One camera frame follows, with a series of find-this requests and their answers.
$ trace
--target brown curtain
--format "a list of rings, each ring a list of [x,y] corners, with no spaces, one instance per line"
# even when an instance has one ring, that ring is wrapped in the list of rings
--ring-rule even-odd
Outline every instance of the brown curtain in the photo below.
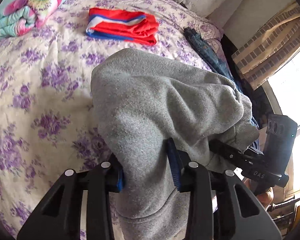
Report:
[[[300,6],[276,14],[233,55],[239,75],[255,90],[300,49]]]

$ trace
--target metal bolt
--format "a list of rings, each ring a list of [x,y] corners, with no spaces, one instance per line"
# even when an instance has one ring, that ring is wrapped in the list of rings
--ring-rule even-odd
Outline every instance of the metal bolt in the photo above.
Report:
[[[103,163],[101,163],[101,167],[102,168],[109,168],[111,166],[111,163],[110,162],[103,162]]]
[[[73,171],[73,170],[66,170],[66,171],[65,171],[65,175],[68,176],[68,177],[69,177],[69,176],[72,176],[73,174],[74,174],[74,171]]]
[[[198,168],[199,167],[198,163],[196,163],[196,162],[189,162],[188,165],[190,168]]]
[[[234,176],[234,172],[233,171],[231,171],[231,170],[226,170],[226,175],[228,176],[228,177],[233,177]]]

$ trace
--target mattress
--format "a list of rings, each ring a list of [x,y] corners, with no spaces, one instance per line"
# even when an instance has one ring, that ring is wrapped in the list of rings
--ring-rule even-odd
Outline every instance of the mattress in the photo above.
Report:
[[[153,14],[157,44],[85,35],[91,7]],[[11,235],[66,169],[90,170],[111,153],[92,114],[90,78],[98,64],[136,48],[210,70],[184,38],[185,27],[225,60],[222,32],[173,0],[67,0],[41,29],[0,40],[0,221]],[[123,239],[113,202],[111,208],[115,237]]]

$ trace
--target gray sweatshirt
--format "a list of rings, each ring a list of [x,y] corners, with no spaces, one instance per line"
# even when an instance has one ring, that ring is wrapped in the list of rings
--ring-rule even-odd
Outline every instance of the gray sweatshirt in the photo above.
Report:
[[[183,63],[123,49],[92,71],[98,130],[122,164],[126,186],[116,195],[125,240],[165,240],[187,223],[189,193],[172,180],[163,140],[211,171],[234,169],[208,141],[244,151],[258,138],[249,98],[229,79]]]

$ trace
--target white stripe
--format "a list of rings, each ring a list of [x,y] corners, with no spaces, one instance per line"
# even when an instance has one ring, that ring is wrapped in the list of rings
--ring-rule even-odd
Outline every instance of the white stripe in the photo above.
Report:
[[[127,25],[127,26],[132,26],[132,25],[136,25],[140,22],[142,22],[145,18],[139,18],[139,19],[134,19],[132,21],[129,21],[129,22],[122,22],[122,21],[114,21],[114,20],[110,20],[110,19],[105,19],[105,18],[102,18],[100,16],[96,16],[94,17],[89,23],[88,23],[88,26],[87,26],[87,29],[86,31],[87,32],[90,32],[90,28],[98,25],[99,23],[101,22],[107,22],[107,23],[119,23],[119,24],[122,24],[122,25]]]

